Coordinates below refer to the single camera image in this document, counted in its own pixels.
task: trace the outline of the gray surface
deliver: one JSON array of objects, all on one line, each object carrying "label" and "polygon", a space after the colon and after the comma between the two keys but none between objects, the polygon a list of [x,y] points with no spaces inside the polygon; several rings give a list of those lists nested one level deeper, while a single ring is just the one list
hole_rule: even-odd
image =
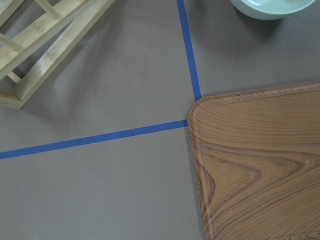
[{"label": "gray surface", "polygon": [[0,239],[204,239],[186,133],[1,161]]},{"label": "gray surface", "polygon": [[[185,3],[203,95],[319,78],[318,1],[272,22]],[[41,14],[24,4],[2,33]],[[0,108],[0,152],[183,120],[193,101],[176,1],[117,0],[22,110]],[[187,128],[0,161],[0,240],[204,240],[199,205]]]},{"label": "gray surface", "polygon": [[203,96],[320,80],[320,1],[281,20],[227,1],[185,1]]}]

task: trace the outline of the light green bowl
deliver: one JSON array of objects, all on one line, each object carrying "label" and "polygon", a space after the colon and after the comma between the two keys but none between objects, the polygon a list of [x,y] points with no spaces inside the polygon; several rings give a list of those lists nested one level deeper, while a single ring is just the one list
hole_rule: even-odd
[{"label": "light green bowl", "polygon": [[260,20],[282,19],[316,0],[230,0],[243,14]]}]

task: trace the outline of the blue line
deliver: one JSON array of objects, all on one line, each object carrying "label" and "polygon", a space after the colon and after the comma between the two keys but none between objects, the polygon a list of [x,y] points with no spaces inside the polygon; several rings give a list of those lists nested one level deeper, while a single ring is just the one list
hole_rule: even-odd
[{"label": "blue line", "polygon": [[200,91],[200,85],[199,85],[199,80],[198,80],[194,50],[192,48],[192,42],[191,42],[191,37],[190,37],[186,7],[185,7],[184,0],[176,0],[176,3],[178,5],[180,23],[181,23],[181,28],[182,28],[182,35],[183,35],[183,40],[184,40],[186,57],[188,60],[188,65],[189,65],[194,100],[197,101],[197,100],[201,99],[201,91]]},{"label": "blue line", "polygon": [[60,142],[49,143],[49,144],[44,144],[39,146],[31,146],[31,147],[10,150],[10,151],[3,151],[3,152],[0,152],[0,160],[20,157],[25,155],[31,155],[31,154],[44,153],[44,152],[55,151],[55,150],[61,150],[61,149],[67,149],[67,148],[73,148],[73,147],[78,147],[82,145],[106,142],[106,141],[115,140],[115,139],[123,139],[123,138],[138,136],[138,135],[179,129],[187,126],[188,126],[187,120],[173,121],[173,122],[162,123],[162,124],[157,124],[152,126],[134,128],[130,130],[116,131],[116,132],[111,132],[111,133],[106,133],[101,135],[77,138],[73,140],[60,141]]}]

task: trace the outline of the wooden dowel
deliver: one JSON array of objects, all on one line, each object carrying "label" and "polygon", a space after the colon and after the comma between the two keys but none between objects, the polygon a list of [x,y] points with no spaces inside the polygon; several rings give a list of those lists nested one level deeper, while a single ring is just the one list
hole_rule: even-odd
[{"label": "wooden dowel", "polygon": [[53,19],[59,17],[59,13],[54,9],[53,6],[47,0],[35,0],[40,7],[45,10]]},{"label": "wooden dowel", "polygon": [[21,78],[13,71],[9,72],[7,76],[11,78],[11,80],[14,81],[16,84],[21,82]]},{"label": "wooden dowel", "polygon": [[0,33],[0,43],[7,45],[8,47],[12,48],[12,50],[18,50],[20,45],[15,41],[11,40],[10,38],[6,37],[5,35]]}]

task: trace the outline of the wooden rack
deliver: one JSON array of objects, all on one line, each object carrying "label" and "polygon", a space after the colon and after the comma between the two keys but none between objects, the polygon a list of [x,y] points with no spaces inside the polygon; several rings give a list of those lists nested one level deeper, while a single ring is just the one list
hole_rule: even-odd
[{"label": "wooden rack", "polygon": [[[12,92],[0,89],[0,106],[20,109],[54,69],[62,62],[114,0],[61,0],[51,6],[47,0],[34,0],[45,14],[10,39],[0,33],[0,81],[8,76],[16,84]],[[0,27],[24,0],[1,0]],[[19,78],[13,71],[64,27],[56,41]]]}]

